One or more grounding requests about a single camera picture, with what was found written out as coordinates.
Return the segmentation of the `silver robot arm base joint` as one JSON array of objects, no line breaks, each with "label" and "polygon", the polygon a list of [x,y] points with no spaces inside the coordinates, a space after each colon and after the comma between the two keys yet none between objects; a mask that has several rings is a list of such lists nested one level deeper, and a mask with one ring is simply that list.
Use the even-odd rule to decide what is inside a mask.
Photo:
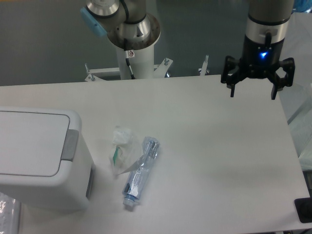
[{"label": "silver robot arm base joint", "polygon": [[154,45],[160,37],[158,20],[147,13],[145,0],[87,0],[81,8],[86,25],[99,37],[127,51]]}]

